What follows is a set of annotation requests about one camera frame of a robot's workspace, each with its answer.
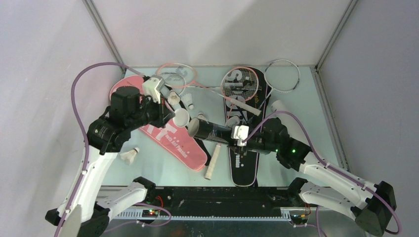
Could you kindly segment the white tube lid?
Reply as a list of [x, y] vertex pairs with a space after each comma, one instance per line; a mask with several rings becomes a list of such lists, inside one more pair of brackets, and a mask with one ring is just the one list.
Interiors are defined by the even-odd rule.
[[179, 108], [174, 111], [173, 123], [177, 127], [186, 127], [190, 121], [189, 113], [184, 108]]

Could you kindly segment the black shuttlecock tube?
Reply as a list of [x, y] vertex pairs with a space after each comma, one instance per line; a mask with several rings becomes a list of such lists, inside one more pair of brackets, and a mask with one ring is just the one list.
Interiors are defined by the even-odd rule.
[[187, 132], [190, 137], [196, 139], [213, 141], [227, 145], [234, 144], [234, 139], [231, 137], [231, 128], [200, 118], [191, 119], [187, 126]]

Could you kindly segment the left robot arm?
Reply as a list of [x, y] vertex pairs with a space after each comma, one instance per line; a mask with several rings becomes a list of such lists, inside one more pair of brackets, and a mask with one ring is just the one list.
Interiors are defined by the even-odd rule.
[[118, 214], [142, 203], [152, 205], [155, 184], [143, 177], [104, 200], [97, 200], [103, 180], [131, 133], [146, 125], [163, 128], [174, 113], [156, 89], [123, 86], [111, 95], [104, 113], [82, 129], [84, 156], [63, 203], [45, 219], [56, 227], [57, 237], [101, 236]]

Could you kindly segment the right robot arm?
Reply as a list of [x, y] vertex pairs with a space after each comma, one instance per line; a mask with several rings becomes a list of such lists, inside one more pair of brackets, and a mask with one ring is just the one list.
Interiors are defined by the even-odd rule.
[[283, 167], [327, 186], [316, 190], [313, 183], [303, 179], [300, 186], [287, 193], [291, 205], [307, 203], [326, 207], [349, 217], [363, 231], [376, 237], [391, 232], [387, 227], [397, 208], [392, 185], [367, 181], [322, 158], [299, 121], [266, 118], [252, 129], [231, 118], [227, 126], [233, 129], [234, 148], [274, 152]]

